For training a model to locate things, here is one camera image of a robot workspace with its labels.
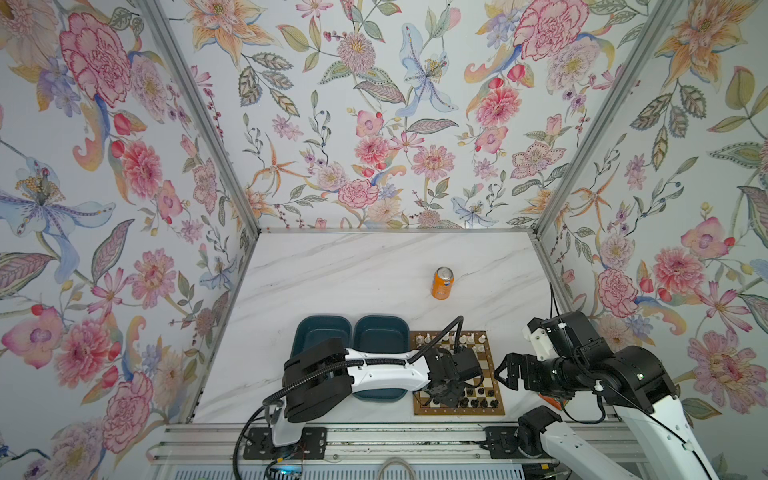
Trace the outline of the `teal plastic tray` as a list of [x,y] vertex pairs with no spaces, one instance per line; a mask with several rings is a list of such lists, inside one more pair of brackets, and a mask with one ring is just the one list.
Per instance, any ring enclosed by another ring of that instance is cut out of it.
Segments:
[[[400,317],[367,315],[357,321],[354,328],[353,346],[357,351],[368,353],[406,353],[410,350],[410,329]],[[362,401],[391,403],[406,395],[403,389],[377,389],[355,393]]]
[[345,347],[350,346],[352,325],[348,319],[338,315],[312,315],[303,319],[296,328],[291,357],[328,339],[338,338]]

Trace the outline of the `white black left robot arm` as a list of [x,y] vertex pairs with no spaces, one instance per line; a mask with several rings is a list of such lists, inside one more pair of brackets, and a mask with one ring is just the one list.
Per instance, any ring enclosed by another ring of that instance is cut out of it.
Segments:
[[483,376],[476,354],[463,346],[449,350],[432,341],[418,350],[370,353],[328,339],[287,360],[282,387],[263,400],[272,445],[300,441],[304,426],[347,397],[365,391],[424,392],[441,406],[456,408],[469,382]]

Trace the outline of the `left teal plastic tray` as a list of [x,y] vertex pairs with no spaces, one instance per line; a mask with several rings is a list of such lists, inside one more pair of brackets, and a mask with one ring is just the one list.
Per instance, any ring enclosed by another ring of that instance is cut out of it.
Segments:
[[303,319],[296,328],[291,357],[328,339],[338,338],[345,347],[350,346],[352,325],[348,319],[338,315],[312,315]]

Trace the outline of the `wooden chess board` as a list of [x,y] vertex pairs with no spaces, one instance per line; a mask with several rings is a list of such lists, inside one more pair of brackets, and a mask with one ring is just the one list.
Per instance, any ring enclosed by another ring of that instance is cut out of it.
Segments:
[[493,377],[495,365],[487,333],[469,330],[461,334],[459,344],[471,349],[477,358],[482,375],[465,380],[456,407],[443,405],[426,392],[413,394],[416,416],[503,416],[503,399],[497,380]]

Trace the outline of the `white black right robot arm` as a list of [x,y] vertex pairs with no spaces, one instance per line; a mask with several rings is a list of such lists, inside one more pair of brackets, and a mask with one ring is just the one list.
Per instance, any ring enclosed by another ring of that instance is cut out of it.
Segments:
[[[612,351],[581,312],[534,318],[527,325],[527,339],[535,352],[507,354],[494,372],[498,383],[558,400],[590,392],[599,405],[615,410],[658,478],[716,478],[670,376],[649,350],[631,345]],[[522,455],[556,459],[583,479],[631,476],[546,406],[518,419],[515,438]]]

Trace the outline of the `right teal plastic tray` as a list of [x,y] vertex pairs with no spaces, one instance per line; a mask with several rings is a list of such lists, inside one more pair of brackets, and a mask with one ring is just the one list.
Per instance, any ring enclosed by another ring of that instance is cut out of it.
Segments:
[[[406,353],[410,350],[410,329],[400,317],[367,315],[357,321],[354,328],[353,346],[357,351],[368,353]],[[391,403],[406,395],[403,389],[377,389],[355,393],[362,401]]]

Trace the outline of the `aluminium mounting rail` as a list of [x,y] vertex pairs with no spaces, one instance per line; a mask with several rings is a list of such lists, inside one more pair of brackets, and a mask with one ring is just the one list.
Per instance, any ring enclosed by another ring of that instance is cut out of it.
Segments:
[[[328,424],[324,462],[379,463],[400,457],[413,463],[486,463],[481,448],[485,423]],[[165,427],[159,444],[149,449],[150,464],[214,464],[231,462],[239,424],[182,424]],[[623,424],[576,426],[575,432],[617,463],[647,459]]]

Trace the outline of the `orange soda can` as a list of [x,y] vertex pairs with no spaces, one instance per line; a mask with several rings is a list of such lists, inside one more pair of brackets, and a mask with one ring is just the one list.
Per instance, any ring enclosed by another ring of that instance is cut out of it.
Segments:
[[449,298],[454,284],[454,273],[449,267],[439,267],[435,271],[431,294],[437,300]]

